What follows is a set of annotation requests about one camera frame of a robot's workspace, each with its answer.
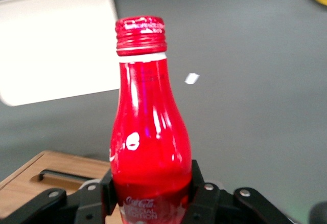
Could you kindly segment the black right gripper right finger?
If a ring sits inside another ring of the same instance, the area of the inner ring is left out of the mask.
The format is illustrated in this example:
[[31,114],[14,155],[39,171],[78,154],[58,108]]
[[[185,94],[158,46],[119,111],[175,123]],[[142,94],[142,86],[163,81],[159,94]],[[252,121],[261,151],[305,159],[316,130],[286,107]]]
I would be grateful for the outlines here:
[[205,182],[196,160],[192,160],[191,200],[182,223],[292,223],[257,190],[236,189],[232,194]]

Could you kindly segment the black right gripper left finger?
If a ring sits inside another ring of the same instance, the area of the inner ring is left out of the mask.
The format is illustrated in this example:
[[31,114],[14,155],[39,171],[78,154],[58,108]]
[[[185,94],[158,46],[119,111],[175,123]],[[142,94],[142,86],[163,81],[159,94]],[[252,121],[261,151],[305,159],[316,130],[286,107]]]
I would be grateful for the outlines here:
[[87,181],[71,195],[64,189],[47,189],[17,208],[1,223],[105,223],[118,203],[112,173]]

